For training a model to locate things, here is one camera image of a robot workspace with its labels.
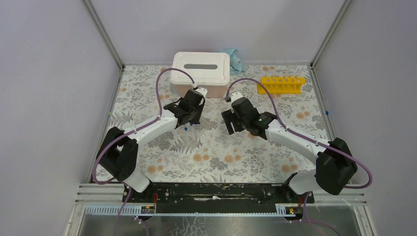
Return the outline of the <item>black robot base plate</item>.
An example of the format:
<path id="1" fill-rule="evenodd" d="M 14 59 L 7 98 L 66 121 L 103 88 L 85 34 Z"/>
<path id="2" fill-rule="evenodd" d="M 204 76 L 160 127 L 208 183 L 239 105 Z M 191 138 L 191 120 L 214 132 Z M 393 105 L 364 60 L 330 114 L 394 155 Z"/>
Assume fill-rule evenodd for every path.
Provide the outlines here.
<path id="1" fill-rule="evenodd" d="M 270 183 L 179 183 L 152 182 L 143 191 L 124 189 L 128 203 L 149 203 L 156 213 L 278 213 L 287 205 L 285 214 L 302 210 L 304 202 L 313 203 L 306 193 L 299 195 L 287 184 Z"/>

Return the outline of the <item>yellow test tube rack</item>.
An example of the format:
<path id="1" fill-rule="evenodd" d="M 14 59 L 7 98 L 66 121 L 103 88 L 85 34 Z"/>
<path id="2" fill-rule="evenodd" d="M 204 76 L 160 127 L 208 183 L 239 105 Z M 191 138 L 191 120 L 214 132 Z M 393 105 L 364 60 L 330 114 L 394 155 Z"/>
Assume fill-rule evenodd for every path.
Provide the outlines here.
<path id="1" fill-rule="evenodd" d="M 262 77 L 261 85 L 257 85 L 258 94 L 300 94 L 301 87 L 306 84 L 304 77 Z"/>

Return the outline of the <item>pink plastic bin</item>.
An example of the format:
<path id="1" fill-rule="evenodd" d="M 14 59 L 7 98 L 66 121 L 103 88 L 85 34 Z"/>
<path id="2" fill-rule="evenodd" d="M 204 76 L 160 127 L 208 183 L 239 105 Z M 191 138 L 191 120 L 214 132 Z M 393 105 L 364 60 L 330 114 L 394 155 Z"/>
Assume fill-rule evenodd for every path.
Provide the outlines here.
<path id="1" fill-rule="evenodd" d="M 173 87 L 180 96 L 184 96 L 189 89 L 193 89 L 190 85 L 174 85 Z M 204 88 L 208 91 L 206 98 L 224 98 L 227 91 L 226 86 L 198 86 L 198 88 Z"/>

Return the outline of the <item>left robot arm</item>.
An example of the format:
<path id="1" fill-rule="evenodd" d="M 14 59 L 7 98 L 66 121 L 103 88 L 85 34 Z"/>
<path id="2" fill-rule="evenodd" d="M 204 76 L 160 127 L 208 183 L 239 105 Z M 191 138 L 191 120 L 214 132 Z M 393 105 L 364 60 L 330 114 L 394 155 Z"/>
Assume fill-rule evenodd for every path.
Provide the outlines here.
<path id="1" fill-rule="evenodd" d="M 140 202 L 152 197 L 151 181 L 137 168 L 139 149 L 187 123 L 198 124 L 206 101 L 207 89 L 192 88 L 184 97 L 162 107 L 155 118 L 150 118 L 133 128 L 122 130 L 113 127 L 107 131 L 95 165 L 100 165 L 113 179 L 134 190 Z"/>

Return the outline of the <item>light blue cloth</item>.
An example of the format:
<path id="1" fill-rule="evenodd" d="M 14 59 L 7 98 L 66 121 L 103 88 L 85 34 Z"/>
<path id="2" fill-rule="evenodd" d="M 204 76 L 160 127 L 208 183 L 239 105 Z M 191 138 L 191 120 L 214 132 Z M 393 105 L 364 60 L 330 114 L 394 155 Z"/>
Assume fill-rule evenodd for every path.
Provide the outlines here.
<path id="1" fill-rule="evenodd" d="M 239 75 L 246 71 L 246 67 L 241 62 L 241 59 L 237 56 L 238 49 L 225 49 L 220 50 L 220 53 L 226 53 L 230 57 L 230 74 Z"/>

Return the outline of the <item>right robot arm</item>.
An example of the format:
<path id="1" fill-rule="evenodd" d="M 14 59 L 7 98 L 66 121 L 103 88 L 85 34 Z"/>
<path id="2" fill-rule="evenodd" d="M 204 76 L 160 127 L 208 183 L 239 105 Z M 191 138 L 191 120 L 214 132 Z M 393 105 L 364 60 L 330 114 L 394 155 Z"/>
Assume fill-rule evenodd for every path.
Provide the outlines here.
<path id="1" fill-rule="evenodd" d="M 357 165 L 346 157 L 350 151 L 342 139 L 318 139 L 281 124 L 275 114 L 259 113 L 239 92 L 226 100 L 231 103 L 231 108 L 222 112 L 222 117 L 229 134 L 246 130 L 253 136 L 284 145 L 315 164 L 314 170 L 295 173 L 285 181 L 284 200 L 293 203 L 302 194 L 320 189 L 339 195 L 356 173 Z"/>

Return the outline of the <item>white plastic bin lid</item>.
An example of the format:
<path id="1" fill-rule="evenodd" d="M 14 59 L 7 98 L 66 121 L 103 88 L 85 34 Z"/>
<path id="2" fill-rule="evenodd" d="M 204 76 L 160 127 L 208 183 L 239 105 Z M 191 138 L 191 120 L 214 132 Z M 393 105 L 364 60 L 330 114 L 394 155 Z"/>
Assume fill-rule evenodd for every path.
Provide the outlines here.
<path id="1" fill-rule="evenodd" d="M 226 53 L 178 52 L 172 68 L 188 73 L 200 86 L 225 86 L 230 81 L 230 56 Z"/>

